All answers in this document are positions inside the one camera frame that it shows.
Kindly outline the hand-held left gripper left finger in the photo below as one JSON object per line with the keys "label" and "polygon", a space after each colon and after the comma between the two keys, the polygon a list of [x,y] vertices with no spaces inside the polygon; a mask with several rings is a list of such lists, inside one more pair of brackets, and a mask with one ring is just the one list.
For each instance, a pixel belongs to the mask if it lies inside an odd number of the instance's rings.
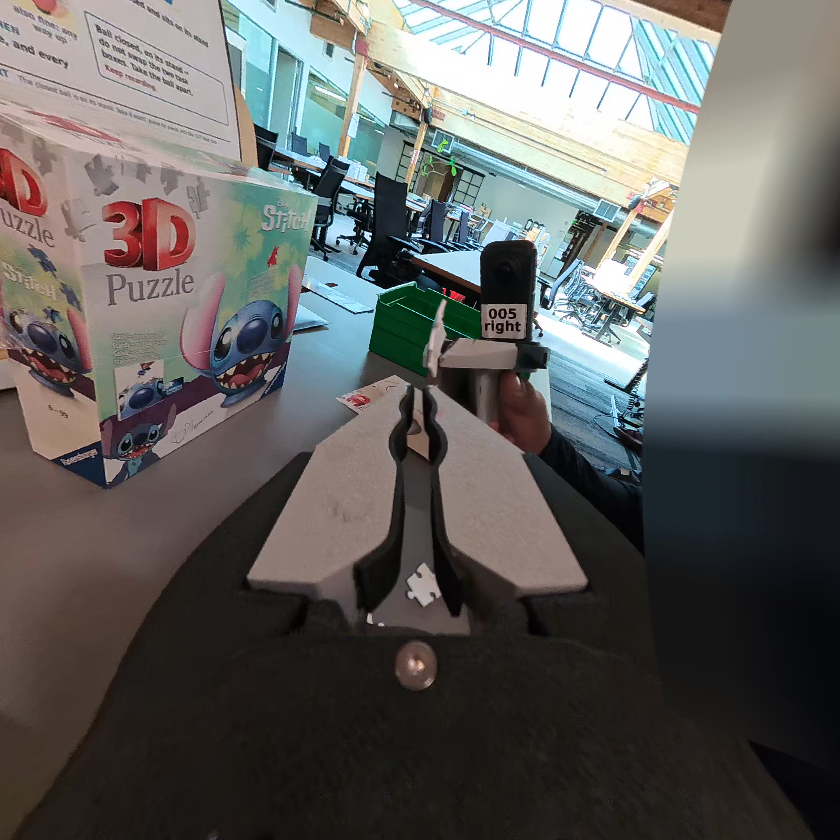
{"label": "hand-held left gripper left finger", "polygon": [[403,460],[414,389],[400,385],[315,447],[248,572],[252,589],[372,613],[402,564]]}

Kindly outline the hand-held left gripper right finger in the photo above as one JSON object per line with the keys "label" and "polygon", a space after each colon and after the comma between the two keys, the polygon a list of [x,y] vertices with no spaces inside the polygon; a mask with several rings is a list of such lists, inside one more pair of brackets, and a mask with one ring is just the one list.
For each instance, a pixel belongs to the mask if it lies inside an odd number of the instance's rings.
{"label": "hand-held left gripper right finger", "polygon": [[434,572],[452,616],[524,597],[583,592],[589,581],[538,483],[537,458],[434,385],[429,438]]}

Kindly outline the curved grey white puzzle section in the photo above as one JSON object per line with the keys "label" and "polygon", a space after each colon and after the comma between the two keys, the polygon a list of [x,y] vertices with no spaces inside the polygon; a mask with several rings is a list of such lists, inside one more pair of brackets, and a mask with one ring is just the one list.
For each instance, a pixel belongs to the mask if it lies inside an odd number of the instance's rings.
{"label": "curved grey white puzzle section", "polygon": [[439,361],[447,340],[444,321],[447,300],[444,297],[437,307],[427,344],[423,351],[423,365],[427,371],[427,382],[429,384],[437,382]]}

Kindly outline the white puzzle piece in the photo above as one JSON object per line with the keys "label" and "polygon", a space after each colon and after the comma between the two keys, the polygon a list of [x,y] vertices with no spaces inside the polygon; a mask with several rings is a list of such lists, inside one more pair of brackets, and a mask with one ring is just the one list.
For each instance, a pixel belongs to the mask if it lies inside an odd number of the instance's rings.
{"label": "white puzzle piece", "polygon": [[420,457],[429,461],[429,436],[424,420],[424,393],[413,388],[413,418],[407,430],[407,446]]}
{"label": "white puzzle piece", "polygon": [[441,598],[436,575],[427,563],[419,564],[408,576],[405,595],[421,608],[427,608]]}

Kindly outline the person's right forearm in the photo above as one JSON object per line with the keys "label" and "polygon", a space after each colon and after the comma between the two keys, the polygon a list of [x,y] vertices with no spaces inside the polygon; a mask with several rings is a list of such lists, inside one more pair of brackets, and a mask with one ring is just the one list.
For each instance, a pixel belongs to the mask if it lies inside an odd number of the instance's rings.
{"label": "person's right forearm", "polygon": [[645,554],[643,489],[595,469],[551,423],[534,433],[540,458]]}

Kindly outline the person's right hand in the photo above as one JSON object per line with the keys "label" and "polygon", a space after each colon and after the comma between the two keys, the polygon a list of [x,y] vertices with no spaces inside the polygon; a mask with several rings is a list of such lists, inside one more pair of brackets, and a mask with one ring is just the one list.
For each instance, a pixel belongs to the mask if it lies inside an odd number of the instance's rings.
{"label": "person's right hand", "polygon": [[498,380],[497,418],[490,427],[527,454],[540,455],[553,431],[543,396],[515,371]]}

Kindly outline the grey background desk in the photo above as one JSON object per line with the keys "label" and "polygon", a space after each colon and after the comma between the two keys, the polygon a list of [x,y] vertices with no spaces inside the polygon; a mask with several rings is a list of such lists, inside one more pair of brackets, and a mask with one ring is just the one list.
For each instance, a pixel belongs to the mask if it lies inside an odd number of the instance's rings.
{"label": "grey background desk", "polygon": [[480,293],[480,258],[478,250],[445,251],[413,255],[412,262],[422,270],[442,277],[446,288],[457,287]]}

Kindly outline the green plastic bin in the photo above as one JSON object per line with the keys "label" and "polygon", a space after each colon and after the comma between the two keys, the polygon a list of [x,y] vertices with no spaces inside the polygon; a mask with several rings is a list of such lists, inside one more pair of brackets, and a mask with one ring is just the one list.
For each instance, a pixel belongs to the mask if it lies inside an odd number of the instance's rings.
{"label": "green plastic bin", "polygon": [[383,290],[374,310],[370,352],[426,376],[424,350],[441,301],[449,339],[480,337],[480,311],[413,282]]}

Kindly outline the white leaflet red logo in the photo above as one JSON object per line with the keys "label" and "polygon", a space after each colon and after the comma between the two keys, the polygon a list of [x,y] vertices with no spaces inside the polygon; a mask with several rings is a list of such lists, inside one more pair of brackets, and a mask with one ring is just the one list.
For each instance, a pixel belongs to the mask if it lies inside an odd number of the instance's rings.
{"label": "white leaflet red logo", "polygon": [[340,395],[336,399],[357,414],[363,414],[382,400],[399,408],[410,386],[408,381],[394,374]]}

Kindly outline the black office chair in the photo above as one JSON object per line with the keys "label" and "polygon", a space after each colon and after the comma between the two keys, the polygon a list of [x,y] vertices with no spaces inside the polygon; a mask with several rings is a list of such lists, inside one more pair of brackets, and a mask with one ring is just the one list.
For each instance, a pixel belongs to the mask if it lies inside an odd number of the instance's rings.
{"label": "black office chair", "polygon": [[413,245],[407,234],[407,185],[382,173],[377,173],[374,181],[373,222],[371,243],[365,251],[356,275],[363,277],[364,269],[369,268],[368,281],[376,286],[388,289],[407,282],[412,272],[400,265],[399,254],[406,250],[408,259],[420,254],[418,246]]}
{"label": "black office chair", "polygon": [[317,206],[310,245],[313,249],[322,253],[324,261],[329,260],[330,253],[338,252],[336,248],[326,244],[326,237],[327,231],[333,223],[338,195],[349,168],[350,164],[348,162],[330,156],[313,190],[313,195],[317,197]]}

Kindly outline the hanging green plant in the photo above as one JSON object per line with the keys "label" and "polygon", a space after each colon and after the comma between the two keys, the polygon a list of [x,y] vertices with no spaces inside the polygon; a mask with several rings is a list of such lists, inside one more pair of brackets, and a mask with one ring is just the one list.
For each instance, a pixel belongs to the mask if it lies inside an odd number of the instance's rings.
{"label": "hanging green plant", "polygon": [[429,177],[432,174],[444,175],[447,172],[457,178],[459,164],[455,160],[457,143],[455,136],[436,130],[430,136],[430,142],[422,148],[416,166],[418,177]]}

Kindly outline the white paper sheet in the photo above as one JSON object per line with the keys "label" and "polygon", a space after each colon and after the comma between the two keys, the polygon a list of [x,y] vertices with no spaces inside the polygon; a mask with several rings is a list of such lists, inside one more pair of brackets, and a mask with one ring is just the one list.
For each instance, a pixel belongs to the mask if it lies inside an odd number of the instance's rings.
{"label": "white paper sheet", "polygon": [[[350,314],[366,314],[375,310],[375,304],[369,305],[351,297],[333,282],[322,282],[318,279],[313,279],[310,276],[304,276],[302,289],[308,294],[316,295],[323,300],[331,302],[333,305]],[[329,325],[329,320],[304,306],[303,297],[301,297],[298,304],[295,327],[293,331],[295,333],[299,333],[311,329],[325,328]]]}

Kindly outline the tan cardboard panel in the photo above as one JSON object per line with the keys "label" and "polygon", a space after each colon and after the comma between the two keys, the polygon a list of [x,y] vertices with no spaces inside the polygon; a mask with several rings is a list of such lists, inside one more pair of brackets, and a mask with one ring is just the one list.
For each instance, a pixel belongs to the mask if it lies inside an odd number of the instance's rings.
{"label": "tan cardboard panel", "polygon": [[240,159],[248,167],[259,167],[256,132],[242,91],[233,86],[239,132]]}

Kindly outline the printed instruction sheet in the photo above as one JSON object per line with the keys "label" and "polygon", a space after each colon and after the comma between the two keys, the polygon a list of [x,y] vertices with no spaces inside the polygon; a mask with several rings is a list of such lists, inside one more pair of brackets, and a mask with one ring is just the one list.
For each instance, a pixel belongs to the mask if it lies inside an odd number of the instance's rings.
{"label": "printed instruction sheet", "polygon": [[2,98],[241,158],[216,1],[2,1]]}

